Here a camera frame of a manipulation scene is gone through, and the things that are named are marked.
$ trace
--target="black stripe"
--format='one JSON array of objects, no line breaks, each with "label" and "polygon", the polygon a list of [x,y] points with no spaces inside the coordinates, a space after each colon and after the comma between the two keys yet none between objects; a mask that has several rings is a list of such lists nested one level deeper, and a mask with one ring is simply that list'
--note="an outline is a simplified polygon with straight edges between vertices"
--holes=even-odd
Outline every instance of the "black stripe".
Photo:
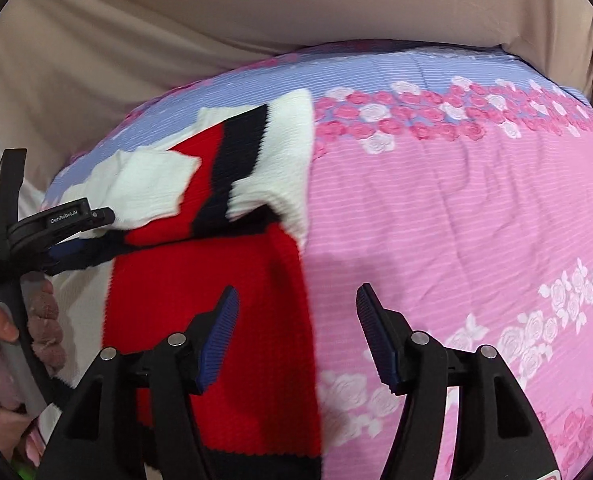
[{"label": "black stripe", "polygon": [[257,207],[254,211],[228,224],[227,229],[220,232],[220,237],[234,237],[246,235],[260,235],[270,224],[278,223],[280,217],[269,205]]},{"label": "black stripe", "polygon": [[211,173],[212,194],[192,222],[193,237],[206,238],[227,232],[230,225],[227,203],[232,184],[254,170],[267,119],[268,105],[263,105],[224,121],[224,137]]},{"label": "black stripe", "polygon": [[[154,431],[143,425],[141,442],[144,462],[158,469]],[[320,480],[321,458],[296,455],[244,455],[205,449],[218,480]]]},{"label": "black stripe", "polygon": [[50,248],[51,262],[42,269],[48,276],[55,276],[66,270],[83,270],[96,267],[122,254],[139,249],[125,243],[125,231],[108,231],[100,238],[77,238],[62,242]]},{"label": "black stripe", "polygon": [[58,377],[52,377],[52,394],[54,396],[54,405],[63,411],[74,394],[74,388],[64,380]]}]

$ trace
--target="floral bedsheet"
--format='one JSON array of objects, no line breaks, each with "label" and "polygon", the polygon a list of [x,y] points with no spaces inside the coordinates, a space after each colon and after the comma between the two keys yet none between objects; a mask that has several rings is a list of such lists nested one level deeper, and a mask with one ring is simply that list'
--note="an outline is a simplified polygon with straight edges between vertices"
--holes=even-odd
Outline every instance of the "floral bedsheet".
[{"label": "floral bedsheet", "polygon": [[[572,479],[593,454],[593,110],[519,59],[368,41],[265,61],[137,108],[57,176],[46,203],[201,107],[297,88],[317,120],[303,265],[324,478],[379,478],[402,409],[356,318],[355,291],[371,282],[446,346],[496,346]],[[458,402],[450,390],[437,479],[449,476]]]}]

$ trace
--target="green object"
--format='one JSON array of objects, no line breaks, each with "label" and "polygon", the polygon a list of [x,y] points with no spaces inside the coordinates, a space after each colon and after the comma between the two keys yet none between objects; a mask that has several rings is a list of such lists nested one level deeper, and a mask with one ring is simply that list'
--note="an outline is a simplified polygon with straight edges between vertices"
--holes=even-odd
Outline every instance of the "green object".
[{"label": "green object", "polygon": [[34,480],[36,478],[36,471],[33,468],[17,460],[12,460],[12,467],[23,480]]}]

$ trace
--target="metal screw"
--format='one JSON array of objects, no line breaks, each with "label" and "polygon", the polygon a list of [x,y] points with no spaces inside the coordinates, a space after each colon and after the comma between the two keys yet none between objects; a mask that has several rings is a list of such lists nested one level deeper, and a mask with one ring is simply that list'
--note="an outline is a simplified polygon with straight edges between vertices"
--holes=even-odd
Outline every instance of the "metal screw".
[{"label": "metal screw", "polygon": [[108,346],[100,351],[100,358],[104,361],[111,361],[116,357],[116,348]]},{"label": "metal screw", "polygon": [[427,345],[430,342],[430,336],[425,332],[413,332],[412,340],[417,345]]},{"label": "metal screw", "polygon": [[168,345],[170,346],[181,346],[183,343],[185,343],[185,335],[181,332],[172,334],[168,338]]},{"label": "metal screw", "polygon": [[481,347],[481,354],[483,354],[483,357],[487,357],[488,359],[494,359],[497,356],[497,351],[494,346],[483,345]]}]

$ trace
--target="human hand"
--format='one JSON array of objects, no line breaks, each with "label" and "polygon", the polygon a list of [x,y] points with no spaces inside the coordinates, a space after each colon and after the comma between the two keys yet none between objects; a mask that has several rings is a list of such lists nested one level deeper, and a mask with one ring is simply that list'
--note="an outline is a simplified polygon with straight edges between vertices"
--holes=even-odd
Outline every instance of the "human hand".
[{"label": "human hand", "polygon": [[[33,339],[32,348],[50,373],[65,364],[65,350],[61,346],[63,331],[58,324],[58,305],[52,284],[43,280],[28,300],[28,330]],[[0,307],[0,340],[15,342],[19,330]],[[7,459],[32,419],[16,411],[22,405],[19,389],[3,359],[0,348],[0,449]]]}]

